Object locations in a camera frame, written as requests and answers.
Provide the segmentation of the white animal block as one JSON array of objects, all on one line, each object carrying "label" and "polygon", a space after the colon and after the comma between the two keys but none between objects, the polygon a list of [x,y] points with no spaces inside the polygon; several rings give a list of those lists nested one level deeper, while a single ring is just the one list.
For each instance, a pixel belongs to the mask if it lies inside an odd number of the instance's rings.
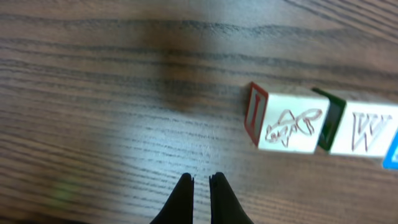
[{"label": "white animal block", "polygon": [[329,107],[301,86],[251,82],[244,127],[260,150],[312,154]]}]

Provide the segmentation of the white W block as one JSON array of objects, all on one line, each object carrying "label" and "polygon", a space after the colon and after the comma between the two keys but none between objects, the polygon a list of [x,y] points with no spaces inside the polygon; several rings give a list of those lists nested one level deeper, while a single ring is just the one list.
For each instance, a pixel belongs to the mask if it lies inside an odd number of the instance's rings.
[{"label": "white W block", "polygon": [[397,103],[364,91],[314,88],[330,101],[318,145],[331,155],[383,158],[397,130]]}]

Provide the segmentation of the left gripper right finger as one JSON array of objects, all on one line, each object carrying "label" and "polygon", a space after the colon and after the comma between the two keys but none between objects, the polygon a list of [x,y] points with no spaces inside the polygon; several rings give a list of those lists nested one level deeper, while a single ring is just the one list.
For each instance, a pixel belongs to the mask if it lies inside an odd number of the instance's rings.
[{"label": "left gripper right finger", "polygon": [[235,196],[224,173],[209,177],[211,224],[253,224]]}]

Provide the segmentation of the blue L block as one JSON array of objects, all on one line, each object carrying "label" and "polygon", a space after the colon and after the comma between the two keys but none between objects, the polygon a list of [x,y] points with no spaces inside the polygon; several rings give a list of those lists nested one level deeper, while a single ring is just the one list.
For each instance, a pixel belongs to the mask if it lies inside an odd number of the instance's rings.
[{"label": "blue L block", "polygon": [[397,170],[397,145],[398,145],[398,133],[394,136],[389,150],[383,160],[382,166],[384,169]]}]

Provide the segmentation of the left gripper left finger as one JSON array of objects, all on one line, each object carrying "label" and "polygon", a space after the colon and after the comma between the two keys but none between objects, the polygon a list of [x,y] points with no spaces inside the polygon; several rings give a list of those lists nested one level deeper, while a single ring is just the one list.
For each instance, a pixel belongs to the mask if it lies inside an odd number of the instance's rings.
[{"label": "left gripper left finger", "polygon": [[182,174],[161,211],[150,224],[192,224],[193,223],[194,178]]}]

